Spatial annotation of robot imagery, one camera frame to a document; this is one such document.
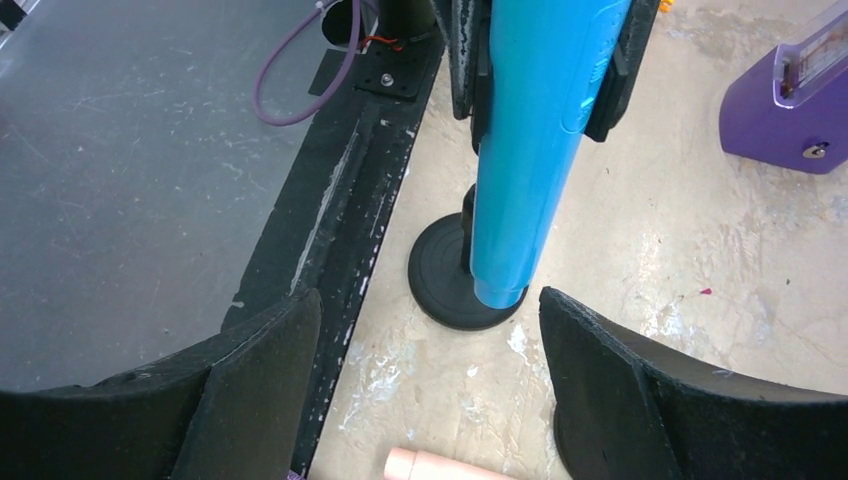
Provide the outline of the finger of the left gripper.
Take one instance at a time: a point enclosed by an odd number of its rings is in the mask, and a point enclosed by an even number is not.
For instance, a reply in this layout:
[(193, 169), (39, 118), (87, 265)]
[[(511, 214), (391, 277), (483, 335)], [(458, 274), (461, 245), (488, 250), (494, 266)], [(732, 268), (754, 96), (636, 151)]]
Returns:
[(436, 22), (449, 57), (453, 116), (468, 119), (478, 154), (491, 116), (493, 65), (490, 55), (490, 1), (433, 0)]
[(633, 93), (659, 0), (633, 0), (600, 86), (584, 135), (597, 143), (623, 118)]

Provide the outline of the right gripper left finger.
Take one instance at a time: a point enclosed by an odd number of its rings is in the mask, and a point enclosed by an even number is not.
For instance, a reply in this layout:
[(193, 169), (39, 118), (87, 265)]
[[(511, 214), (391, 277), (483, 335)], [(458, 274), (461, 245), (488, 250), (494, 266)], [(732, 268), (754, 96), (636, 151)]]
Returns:
[(5, 479), (283, 479), (322, 300), (310, 289), (91, 387), (1, 396)]

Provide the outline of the pink microphone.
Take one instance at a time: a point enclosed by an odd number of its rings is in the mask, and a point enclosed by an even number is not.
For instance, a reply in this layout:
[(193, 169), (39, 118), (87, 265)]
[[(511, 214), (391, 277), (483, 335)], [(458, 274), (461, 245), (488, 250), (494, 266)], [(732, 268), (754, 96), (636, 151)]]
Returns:
[(438, 456), (426, 451), (392, 448), (387, 456), (385, 480), (513, 480), (512, 477)]

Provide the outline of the black round-base mic stand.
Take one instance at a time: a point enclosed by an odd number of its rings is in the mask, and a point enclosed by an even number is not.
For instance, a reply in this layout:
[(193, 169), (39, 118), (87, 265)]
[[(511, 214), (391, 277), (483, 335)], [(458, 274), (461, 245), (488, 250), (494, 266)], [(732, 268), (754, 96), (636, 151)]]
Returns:
[(470, 269), (476, 186), (463, 198), (458, 213), (424, 229), (411, 249), (407, 279), (413, 298), (431, 319), (459, 331), (480, 331), (508, 320), (518, 309), (494, 309), (474, 292)]

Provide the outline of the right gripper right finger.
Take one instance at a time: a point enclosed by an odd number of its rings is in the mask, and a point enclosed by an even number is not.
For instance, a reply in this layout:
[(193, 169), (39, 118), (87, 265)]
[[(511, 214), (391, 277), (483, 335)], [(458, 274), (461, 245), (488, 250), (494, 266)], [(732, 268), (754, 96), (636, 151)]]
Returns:
[(843, 479), (847, 399), (698, 360), (551, 288), (539, 296), (578, 479)]

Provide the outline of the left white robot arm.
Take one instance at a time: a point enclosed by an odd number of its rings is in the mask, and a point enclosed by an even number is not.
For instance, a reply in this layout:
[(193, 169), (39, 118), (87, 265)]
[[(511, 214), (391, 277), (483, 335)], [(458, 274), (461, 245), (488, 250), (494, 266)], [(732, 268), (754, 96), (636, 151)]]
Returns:
[(329, 110), (407, 108), (438, 49), (480, 153), (562, 159), (624, 116), (662, 1), (350, 1), (319, 7), (331, 47), (310, 86)]

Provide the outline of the blue microphone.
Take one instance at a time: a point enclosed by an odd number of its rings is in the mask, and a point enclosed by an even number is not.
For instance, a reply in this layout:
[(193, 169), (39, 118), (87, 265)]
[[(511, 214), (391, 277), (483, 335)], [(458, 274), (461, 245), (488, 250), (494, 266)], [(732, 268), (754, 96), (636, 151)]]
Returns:
[(495, 1), (491, 114), (482, 136), (470, 269), (477, 298), (518, 303), (555, 211), (630, 4)]

